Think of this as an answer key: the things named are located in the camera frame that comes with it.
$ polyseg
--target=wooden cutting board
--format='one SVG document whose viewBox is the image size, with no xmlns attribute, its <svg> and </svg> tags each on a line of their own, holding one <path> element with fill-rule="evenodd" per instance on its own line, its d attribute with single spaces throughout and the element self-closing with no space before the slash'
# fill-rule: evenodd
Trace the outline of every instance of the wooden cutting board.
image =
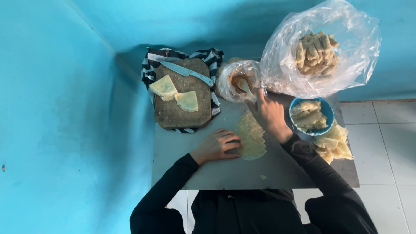
<svg viewBox="0 0 416 234">
<path fill-rule="evenodd" d="M 185 59 L 171 61 L 176 65 L 188 68 L 209 77 L 209 68 L 201 59 Z M 211 92 L 210 87 L 202 80 L 193 76 L 182 76 L 163 65 L 156 68 L 156 81 L 169 75 L 177 91 L 195 91 L 198 101 L 198 111 L 187 112 L 182 110 L 175 99 L 163 101 L 155 95 L 155 119 L 164 129 L 202 127 L 211 119 Z"/>
</svg>

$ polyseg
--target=person's left hand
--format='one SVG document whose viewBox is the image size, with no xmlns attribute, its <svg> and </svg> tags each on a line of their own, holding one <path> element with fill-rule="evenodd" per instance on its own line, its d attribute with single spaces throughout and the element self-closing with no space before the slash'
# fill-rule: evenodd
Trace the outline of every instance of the person's left hand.
<svg viewBox="0 0 416 234">
<path fill-rule="evenodd" d="M 243 147 L 241 139 L 234 132 L 221 128 L 209 134 L 199 145 L 190 152 L 198 165 L 208 161 L 239 158 L 239 154 L 228 154 L 225 151 Z"/>
</svg>

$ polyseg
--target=white plastic spoon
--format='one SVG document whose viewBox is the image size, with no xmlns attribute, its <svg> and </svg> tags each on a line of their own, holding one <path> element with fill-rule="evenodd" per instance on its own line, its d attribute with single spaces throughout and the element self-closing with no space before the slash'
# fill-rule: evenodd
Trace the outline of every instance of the white plastic spoon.
<svg viewBox="0 0 416 234">
<path fill-rule="evenodd" d="M 237 85 L 240 89 L 244 90 L 248 94 L 248 96 L 253 102 L 257 101 L 257 98 L 253 95 L 253 93 L 251 93 L 250 88 L 248 87 L 247 81 L 245 79 L 240 79 Z"/>
</svg>

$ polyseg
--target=blue bowl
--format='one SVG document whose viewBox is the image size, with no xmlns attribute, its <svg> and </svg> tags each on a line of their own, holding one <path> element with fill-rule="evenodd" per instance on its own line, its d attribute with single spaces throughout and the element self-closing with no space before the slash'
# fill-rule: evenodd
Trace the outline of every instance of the blue bowl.
<svg viewBox="0 0 416 234">
<path fill-rule="evenodd" d="M 310 101 L 321 101 L 321 112 L 322 114 L 324 114 L 328 119 L 327 119 L 327 127 L 325 129 L 314 129 L 311 130 L 309 132 L 305 132 L 303 130 L 301 130 L 300 128 L 298 128 L 294 123 L 293 123 L 293 119 L 292 116 L 290 115 L 290 111 L 292 110 L 292 107 L 296 106 L 297 104 L 299 104 L 299 102 L 302 101 L 306 101 L 306 100 L 310 100 Z M 290 104 L 290 108 L 289 108 L 289 116 L 290 116 L 290 121 L 292 121 L 293 126 L 298 129 L 300 132 L 303 132 L 307 135 L 311 135 L 311 136 L 319 136 L 322 135 L 324 133 L 326 133 L 327 131 L 329 131 L 332 127 L 332 125 L 334 124 L 334 110 L 332 109 L 331 105 L 322 97 L 319 98 L 315 98 L 315 99 L 301 99 L 301 98 L 295 98 L 292 103 Z"/>
</svg>

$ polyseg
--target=floor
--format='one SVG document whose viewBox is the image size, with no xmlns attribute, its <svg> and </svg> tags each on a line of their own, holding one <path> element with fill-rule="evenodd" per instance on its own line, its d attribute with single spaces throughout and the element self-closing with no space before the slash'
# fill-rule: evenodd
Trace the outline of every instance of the floor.
<svg viewBox="0 0 416 234">
<path fill-rule="evenodd" d="M 416 102 L 342 103 L 341 110 L 360 181 L 357 193 L 380 234 L 416 234 Z M 191 233 L 191 204 L 198 191 L 179 191 L 168 204 Z M 318 189 L 294 189 L 304 224 L 306 200 Z"/>
</svg>

